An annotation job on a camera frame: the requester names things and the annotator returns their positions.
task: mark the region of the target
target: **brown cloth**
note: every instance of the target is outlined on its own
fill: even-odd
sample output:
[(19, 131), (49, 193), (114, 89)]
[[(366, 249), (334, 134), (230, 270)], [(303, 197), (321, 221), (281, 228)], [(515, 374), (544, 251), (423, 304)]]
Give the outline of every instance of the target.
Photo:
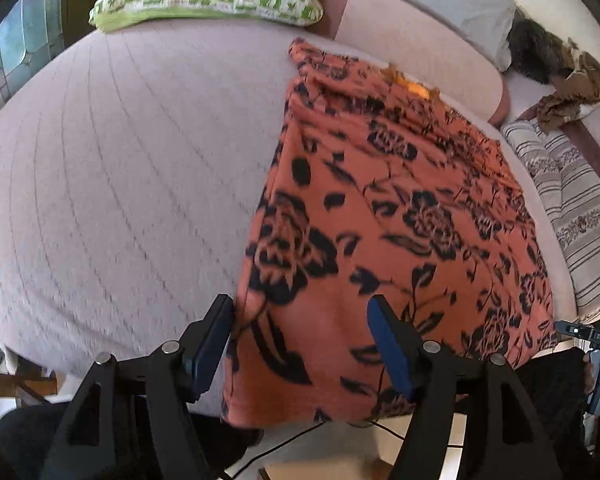
[(600, 63), (571, 41), (561, 54), (563, 65), (573, 67), (573, 72), (567, 79), (554, 78), (555, 92), (540, 99), (536, 107), (538, 125), (544, 133), (581, 119), (600, 106)]

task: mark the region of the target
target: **black flower pattern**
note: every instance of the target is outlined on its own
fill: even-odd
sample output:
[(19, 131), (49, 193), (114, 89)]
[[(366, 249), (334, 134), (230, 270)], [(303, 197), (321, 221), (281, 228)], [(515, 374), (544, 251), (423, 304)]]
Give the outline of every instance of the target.
[(378, 395), (376, 404), (371, 409), (371, 417), (387, 418), (389, 416), (405, 415), (411, 413), (414, 406), (396, 390), (389, 387)]
[(365, 115), (378, 115), (384, 111), (384, 101), (375, 97), (368, 96), (360, 102), (360, 113)]
[(402, 135), (389, 130), (384, 124), (371, 121), (369, 129), (371, 133), (366, 141), (379, 152), (397, 155), (404, 160), (414, 160), (418, 155), (418, 149), (413, 144), (407, 142)]
[(329, 70), (329, 76), (336, 81), (343, 81), (349, 76), (349, 70), (346, 68), (334, 67)]
[(462, 172), (464, 173), (464, 180), (462, 181), (464, 186), (473, 187), (476, 180), (480, 178), (480, 171), (473, 166), (462, 168)]
[(436, 146), (450, 159), (458, 158), (472, 162), (476, 156), (484, 154), (482, 146), (465, 132), (448, 139), (438, 139)]
[(536, 277), (525, 274), (520, 278), (520, 305), (525, 314), (531, 314), (531, 306), (536, 296)]
[(513, 194), (510, 192), (507, 196), (507, 204), (516, 210), (516, 221), (528, 222), (531, 219), (529, 211), (526, 210), (525, 199), (522, 196), (522, 193)]
[(502, 231), (502, 223), (497, 221), (485, 207), (472, 200), (467, 205), (482, 240), (489, 240), (492, 234)]
[(308, 278), (338, 273), (335, 244), (310, 224), (302, 199), (281, 191), (266, 208), (253, 252), (249, 286), (274, 304), (287, 304)]
[(558, 343), (558, 334), (554, 330), (548, 330), (542, 335), (539, 342), (538, 350), (546, 350), (552, 348)]
[(400, 120), (406, 116), (404, 110), (399, 106), (395, 106), (393, 108), (385, 108), (383, 115), (385, 119), (396, 124), (400, 124)]
[(481, 358), (497, 352), (506, 355), (509, 351), (509, 314), (501, 308), (489, 308), (484, 324), (477, 327), (471, 336), (470, 351)]
[(456, 119), (462, 119), (462, 115), (455, 108), (449, 108), (445, 111), (445, 123), (451, 124)]
[(549, 276), (546, 271), (546, 263), (544, 262), (542, 254), (538, 254), (538, 257), (536, 258), (536, 266), (538, 266), (538, 270), (536, 270), (536, 276), (539, 276), (540, 278), (547, 278)]
[(429, 191), (415, 191), (411, 207), (402, 215), (402, 221), (420, 238), (428, 238), (442, 260), (455, 260), (462, 248), (460, 235), (454, 228), (451, 213), (444, 209)]

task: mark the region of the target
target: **blue gripper pad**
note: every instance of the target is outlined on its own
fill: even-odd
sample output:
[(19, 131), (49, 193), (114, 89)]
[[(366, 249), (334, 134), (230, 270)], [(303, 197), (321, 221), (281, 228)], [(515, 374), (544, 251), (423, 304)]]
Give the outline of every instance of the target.
[[(379, 301), (384, 301), (388, 307), (384, 298), (379, 300), (376, 297), (371, 298), (366, 304), (366, 322), (394, 388), (407, 400), (412, 401), (414, 385), (410, 379), (409, 361), (398, 345), (394, 330), (382, 311)], [(401, 323), (393, 312), (391, 314), (395, 322)]]
[[(593, 363), (593, 378), (600, 377), (600, 350), (589, 351), (589, 360)], [(596, 384), (596, 389), (587, 399), (587, 413), (600, 416), (600, 384)]]
[(234, 323), (234, 303), (228, 297), (226, 298), (218, 312), (218, 317), (214, 320), (198, 355), (196, 355), (193, 391), (197, 395), (208, 392), (211, 387)]

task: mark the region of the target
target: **blanket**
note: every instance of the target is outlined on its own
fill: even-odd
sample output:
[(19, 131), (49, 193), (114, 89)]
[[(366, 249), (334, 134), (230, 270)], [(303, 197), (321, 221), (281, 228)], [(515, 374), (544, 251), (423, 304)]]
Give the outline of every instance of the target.
[(412, 409), (366, 325), (371, 295), (461, 355), (555, 343), (535, 226), (497, 141), (439, 98), (295, 40), (280, 142), (227, 350), (236, 426)]
[(502, 133), (538, 188), (567, 261), (579, 317), (595, 319), (600, 313), (600, 177), (564, 132), (546, 134), (536, 119), (515, 121)]

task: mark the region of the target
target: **metal screw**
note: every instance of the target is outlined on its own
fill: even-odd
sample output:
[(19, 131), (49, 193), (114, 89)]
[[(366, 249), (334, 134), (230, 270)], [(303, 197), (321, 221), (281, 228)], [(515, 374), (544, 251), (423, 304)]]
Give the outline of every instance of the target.
[(180, 350), (180, 343), (177, 341), (167, 341), (162, 345), (161, 348), (165, 354), (175, 354), (178, 350)]
[(440, 343), (437, 341), (425, 341), (422, 344), (422, 348), (428, 354), (437, 354), (440, 352)]
[(502, 354), (491, 354), (489, 356), (489, 361), (491, 361), (496, 366), (504, 366), (507, 360), (504, 358)]
[(103, 364), (108, 363), (110, 359), (111, 354), (109, 352), (100, 352), (98, 355), (96, 355), (96, 364), (102, 366)]

